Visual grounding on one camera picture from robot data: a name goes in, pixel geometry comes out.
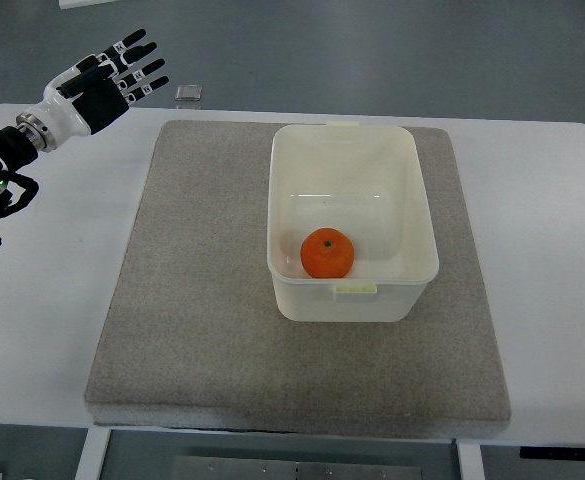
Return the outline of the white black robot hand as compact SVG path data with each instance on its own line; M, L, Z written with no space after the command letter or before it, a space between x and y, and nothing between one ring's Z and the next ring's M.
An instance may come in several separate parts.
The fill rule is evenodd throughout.
M134 86L165 65L162 58L118 79L116 70L128 70L152 53L157 45L138 45L146 36L138 29L107 47L102 54L88 55L65 70L44 89L41 122L52 136L87 136L111 125L135 103L169 83L161 76L125 93L119 86Z

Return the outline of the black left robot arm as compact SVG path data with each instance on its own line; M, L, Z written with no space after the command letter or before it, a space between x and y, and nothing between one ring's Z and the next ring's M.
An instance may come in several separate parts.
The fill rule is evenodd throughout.
M86 56L51 80L42 101L18 115L14 126L0 130L0 219L23 210L38 194L38 183L19 171L41 152L101 132L169 82L166 76L150 78L163 59L138 64L157 48L154 42L140 43L145 35L139 29Z

